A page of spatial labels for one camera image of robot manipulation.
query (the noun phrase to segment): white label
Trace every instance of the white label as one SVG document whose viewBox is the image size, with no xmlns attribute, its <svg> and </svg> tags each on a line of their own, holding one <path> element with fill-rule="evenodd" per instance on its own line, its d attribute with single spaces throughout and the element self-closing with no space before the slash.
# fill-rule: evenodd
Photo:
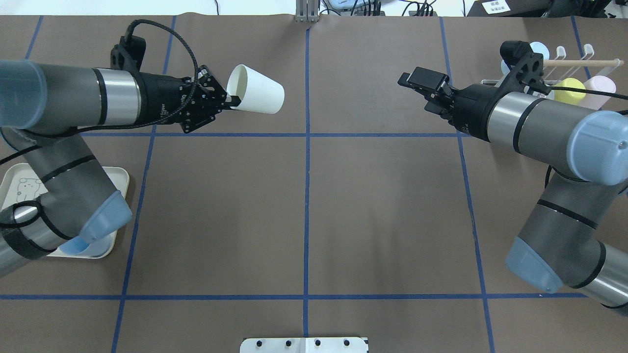
<svg viewBox="0 0 628 353">
<path fill-rule="evenodd" d="M 482 6 L 484 6 L 487 14 L 505 13 L 506 11 L 510 11 L 506 0 L 487 1 L 486 3 L 482 3 Z"/>
</svg>

